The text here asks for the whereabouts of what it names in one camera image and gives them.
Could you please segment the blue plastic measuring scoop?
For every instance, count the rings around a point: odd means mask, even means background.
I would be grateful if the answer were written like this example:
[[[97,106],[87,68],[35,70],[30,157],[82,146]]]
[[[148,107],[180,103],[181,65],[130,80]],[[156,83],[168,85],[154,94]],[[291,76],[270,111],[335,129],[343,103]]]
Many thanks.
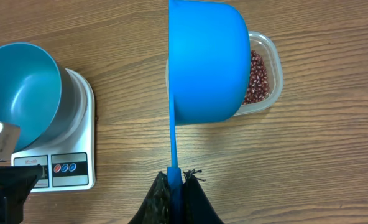
[[[237,9],[218,2],[169,0],[166,73],[171,223],[183,223],[176,127],[231,118],[244,100],[250,61],[248,30]]]

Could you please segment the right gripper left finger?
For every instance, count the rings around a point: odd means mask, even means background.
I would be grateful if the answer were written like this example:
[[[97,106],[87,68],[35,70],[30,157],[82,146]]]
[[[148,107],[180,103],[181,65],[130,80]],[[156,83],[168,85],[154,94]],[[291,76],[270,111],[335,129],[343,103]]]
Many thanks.
[[[129,224],[169,224],[170,187],[167,175],[159,172],[144,201]]]

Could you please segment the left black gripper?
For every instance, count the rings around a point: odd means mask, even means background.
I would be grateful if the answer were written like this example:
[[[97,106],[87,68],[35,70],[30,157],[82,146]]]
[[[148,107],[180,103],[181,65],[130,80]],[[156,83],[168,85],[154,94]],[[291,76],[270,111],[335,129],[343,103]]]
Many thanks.
[[[21,223],[30,191],[44,175],[42,165],[0,166],[0,223]]]

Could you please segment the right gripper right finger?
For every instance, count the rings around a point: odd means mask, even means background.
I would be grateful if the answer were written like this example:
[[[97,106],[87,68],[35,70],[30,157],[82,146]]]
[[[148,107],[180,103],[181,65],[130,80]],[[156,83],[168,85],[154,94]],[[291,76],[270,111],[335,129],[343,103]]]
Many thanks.
[[[185,183],[182,185],[183,222],[186,224],[224,224],[214,211],[196,174],[202,170],[189,170],[184,172]]]

